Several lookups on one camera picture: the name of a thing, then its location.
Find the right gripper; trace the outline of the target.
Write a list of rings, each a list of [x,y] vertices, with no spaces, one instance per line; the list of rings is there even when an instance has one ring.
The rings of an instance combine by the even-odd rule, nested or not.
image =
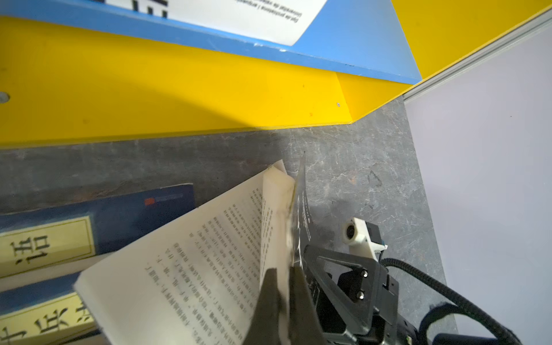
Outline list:
[[[317,282],[311,292],[327,344],[420,343],[417,328],[398,313],[398,282],[376,260],[313,245],[304,259]]]

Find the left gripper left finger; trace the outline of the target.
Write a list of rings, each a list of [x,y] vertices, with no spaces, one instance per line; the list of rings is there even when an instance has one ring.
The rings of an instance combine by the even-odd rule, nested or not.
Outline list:
[[[277,287],[277,269],[270,268],[264,274],[252,322],[242,344],[280,344],[279,313],[280,291]]]

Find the black book orange title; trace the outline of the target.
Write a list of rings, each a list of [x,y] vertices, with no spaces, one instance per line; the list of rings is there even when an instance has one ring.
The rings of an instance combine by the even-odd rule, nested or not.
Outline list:
[[[266,272],[275,338],[289,344],[304,170],[266,170],[84,270],[75,290],[111,344],[242,344]]]

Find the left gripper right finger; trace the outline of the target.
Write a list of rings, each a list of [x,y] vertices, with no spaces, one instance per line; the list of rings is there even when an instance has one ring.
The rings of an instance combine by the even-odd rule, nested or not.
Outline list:
[[[291,344],[326,344],[301,267],[290,269],[289,339]]]

